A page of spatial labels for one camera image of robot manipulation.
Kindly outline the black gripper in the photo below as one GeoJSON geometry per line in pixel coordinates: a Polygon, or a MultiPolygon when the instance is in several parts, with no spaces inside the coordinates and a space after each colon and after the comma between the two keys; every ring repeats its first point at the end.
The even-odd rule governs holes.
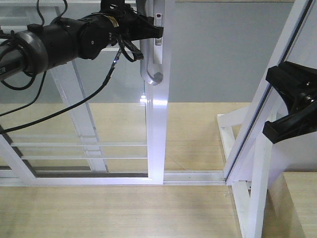
{"type": "Polygon", "coordinates": [[[154,18],[135,13],[123,0],[103,0],[100,11],[79,19],[84,23],[79,33],[79,57],[95,59],[102,49],[118,42],[159,39],[163,27],[154,26],[154,18]]]}

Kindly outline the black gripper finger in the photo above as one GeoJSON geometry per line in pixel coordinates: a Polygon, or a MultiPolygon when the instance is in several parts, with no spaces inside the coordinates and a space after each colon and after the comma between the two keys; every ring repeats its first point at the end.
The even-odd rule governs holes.
{"type": "Polygon", "coordinates": [[[287,109],[304,109],[317,101],[317,70],[285,61],[268,69],[266,81],[287,109]]]}
{"type": "Polygon", "coordinates": [[[263,134],[273,144],[297,136],[316,132],[317,111],[308,109],[282,117],[274,122],[266,121],[263,134]]]}

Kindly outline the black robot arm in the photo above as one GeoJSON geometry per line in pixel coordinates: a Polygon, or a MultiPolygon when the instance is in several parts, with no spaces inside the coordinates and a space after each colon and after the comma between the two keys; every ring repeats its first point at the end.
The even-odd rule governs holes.
{"type": "Polygon", "coordinates": [[[100,11],[80,19],[60,14],[46,26],[29,24],[25,31],[1,33],[0,79],[21,71],[34,77],[76,58],[93,60],[114,45],[130,62],[143,60],[143,53],[132,42],[161,38],[163,27],[154,21],[123,0],[103,0],[100,11]]]}

